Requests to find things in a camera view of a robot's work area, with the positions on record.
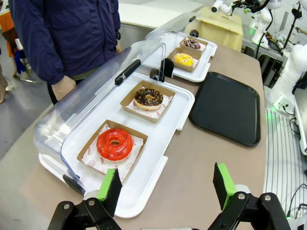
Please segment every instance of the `donut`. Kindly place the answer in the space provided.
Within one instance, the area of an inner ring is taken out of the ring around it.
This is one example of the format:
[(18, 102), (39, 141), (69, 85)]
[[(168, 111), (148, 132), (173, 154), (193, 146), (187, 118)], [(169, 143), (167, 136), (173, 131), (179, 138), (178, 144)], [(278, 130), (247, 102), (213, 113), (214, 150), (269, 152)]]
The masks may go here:
[(121, 161), (127, 158), (133, 146), (132, 136), (120, 128), (111, 128), (99, 135), (97, 150), (102, 158)]
[(199, 44), (199, 42), (197, 42), (193, 39), (185, 40), (183, 42), (183, 44), (188, 46), (188, 47), (194, 48), (194, 49), (200, 49), (201, 48), (201, 45)]
[(193, 66), (195, 63), (194, 59), (187, 54), (176, 54), (175, 62), (184, 66)]
[(135, 93), (134, 102), (141, 109), (156, 110), (161, 107), (163, 95), (158, 90), (142, 88)]

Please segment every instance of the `navy blue jacket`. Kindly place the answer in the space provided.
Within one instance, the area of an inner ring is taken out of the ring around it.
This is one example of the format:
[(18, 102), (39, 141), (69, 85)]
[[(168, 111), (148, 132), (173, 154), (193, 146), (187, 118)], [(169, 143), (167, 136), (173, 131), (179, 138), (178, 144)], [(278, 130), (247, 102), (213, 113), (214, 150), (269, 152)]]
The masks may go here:
[(118, 0), (9, 0), (9, 6), (31, 67), (49, 84), (116, 55)]

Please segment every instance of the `hand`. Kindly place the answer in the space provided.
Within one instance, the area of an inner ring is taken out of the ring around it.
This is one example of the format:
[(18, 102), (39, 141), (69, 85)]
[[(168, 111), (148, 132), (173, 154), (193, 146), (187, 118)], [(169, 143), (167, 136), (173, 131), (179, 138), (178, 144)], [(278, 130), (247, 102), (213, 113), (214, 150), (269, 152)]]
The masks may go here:
[(64, 76), (62, 80), (51, 87), (56, 99), (60, 101), (76, 87), (76, 82), (73, 79)]
[(120, 47), (119, 40), (117, 40), (116, 53), (119, 54), (121, 51), (123, 50)]

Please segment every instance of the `yellow frosted donut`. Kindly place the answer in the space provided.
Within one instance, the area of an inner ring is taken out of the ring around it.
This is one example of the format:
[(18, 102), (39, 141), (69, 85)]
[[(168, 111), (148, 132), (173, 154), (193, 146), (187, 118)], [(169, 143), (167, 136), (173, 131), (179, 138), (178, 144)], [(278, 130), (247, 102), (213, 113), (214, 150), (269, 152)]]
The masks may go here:
[(195, 63), (194, 59), (187, 54), (176, 54), (175, 62), (185, 66), (193, 66)]

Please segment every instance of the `donut hole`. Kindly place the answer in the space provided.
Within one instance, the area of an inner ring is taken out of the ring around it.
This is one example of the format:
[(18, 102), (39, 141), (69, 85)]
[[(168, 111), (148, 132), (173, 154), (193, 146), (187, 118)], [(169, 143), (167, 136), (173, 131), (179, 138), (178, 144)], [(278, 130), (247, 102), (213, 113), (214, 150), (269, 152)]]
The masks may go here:
[(153, 99), (153, 98), (154, 98), (154, 97), (151, 96), (150, 94), (147, 94), (145, 97), (146, 97), (147, 99)]
[(110, 144), (111, 145), (118, 145), (119, 141), (118, 140), (111, 140)]

